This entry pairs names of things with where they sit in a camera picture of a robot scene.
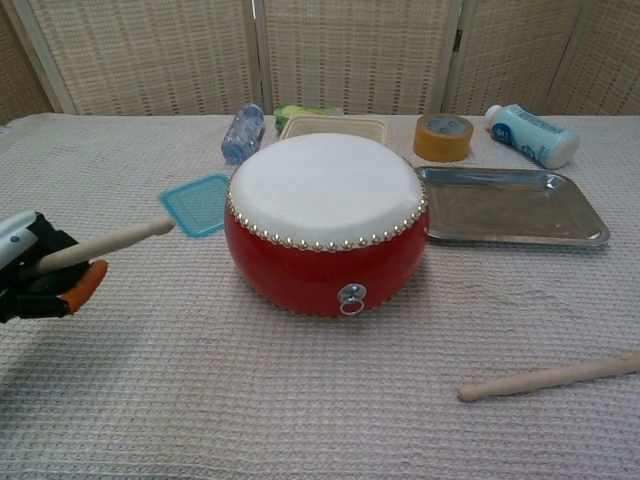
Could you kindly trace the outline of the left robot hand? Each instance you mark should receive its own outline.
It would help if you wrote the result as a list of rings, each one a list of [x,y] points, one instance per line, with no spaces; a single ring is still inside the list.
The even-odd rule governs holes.
[[[88,261],[24,279],[23,269],[78,242],[56,229],[43,214],[22,211],[1,220],[1,322],[13,318],[64,317],[93,295],[108,263]]]

